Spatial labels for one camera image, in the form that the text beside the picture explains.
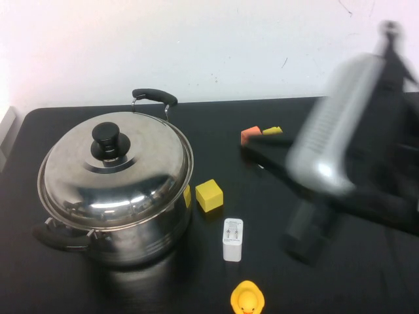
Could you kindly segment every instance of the lid knob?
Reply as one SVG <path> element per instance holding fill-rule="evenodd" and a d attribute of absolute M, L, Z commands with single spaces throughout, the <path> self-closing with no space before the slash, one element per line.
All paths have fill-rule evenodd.
<path fill-rule="evenodd" d="M 93 157 L 109 160 L 123 157 L 130 150 L 129 138 L 113 122 L 102 122 L 92 130 L 94 142 L 90 147 Z"/>

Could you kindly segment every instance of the yellow rubber duck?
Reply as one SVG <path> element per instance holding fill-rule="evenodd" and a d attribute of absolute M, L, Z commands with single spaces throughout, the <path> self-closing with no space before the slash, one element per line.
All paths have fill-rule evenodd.
<path fill-rule="evenodd" d="M 257 285 L 245 280 L 231 294 L 231 306 L 235 314 L 261 314 L 264 297 Z"/>

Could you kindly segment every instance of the black table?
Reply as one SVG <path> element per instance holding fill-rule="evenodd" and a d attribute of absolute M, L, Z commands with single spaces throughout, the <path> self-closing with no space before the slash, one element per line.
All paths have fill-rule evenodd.
<path fill-rule="evenodd" d="M 37 195 L 39 166 L 68 130 L 129 106 L 38 109 L 26 117 L 0 176 L 0 313 L 232 313 L 230 294 L 245 280 L 264 293 L 263 313 L 413 313 L 419 308 L 419 239 L 344 216 L 315 268 L 280 248 L 298 199 L 267 171 L 240 157 L 240 131 L 281 126 L 295 135 L 315 98 L 180 104 L 171 123 L 194 151 L 194 187 L 215 179 L 225 205 L 205 215 L 194 202 L 180 243 L 146 268 L 101 267 L 82 254 L 35 241 L 48 218 Z M 138 110 L 164 118 L 162 105 Z M 222 227 L 244 221 L 240 263 L 226 263 Z"/>

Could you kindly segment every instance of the yellow cube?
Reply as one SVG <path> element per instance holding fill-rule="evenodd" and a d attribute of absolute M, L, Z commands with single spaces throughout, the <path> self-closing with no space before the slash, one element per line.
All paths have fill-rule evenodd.
<path fill-rule="evenodd" d="M 186 207 L 189 207 L 192 200 L 191 187 L 189 186 L 189 184 L 186 187 L 186 189 L 183 191 L 183 198 L 185 199 Z"/>
<path fill-rule="evenodd" d="M 282 130 L 279 126 L 274 126 L 273 128 L 269 128 L 262 131 L 263 135 L 271 135 L 271 134 L 279 134 L 282 133 Z"/>
<path fill-rule="evenodd" d="M 223 204 L 223 191 L 214 179 L 198 185 L 195 192 L 196 200 L 206 213 Z"/>

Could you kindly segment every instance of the pot lid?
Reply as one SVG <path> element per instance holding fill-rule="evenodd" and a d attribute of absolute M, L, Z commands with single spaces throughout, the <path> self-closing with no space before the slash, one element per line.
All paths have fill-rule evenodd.
<path fill-rule="evenodd" d="M 127 226 L 179 197 L 192 173 L 185 136 L 161 119 L 110 113 L 68 131 L 45 158 L 38 178 L 51 215 L 76 228 Z"/>

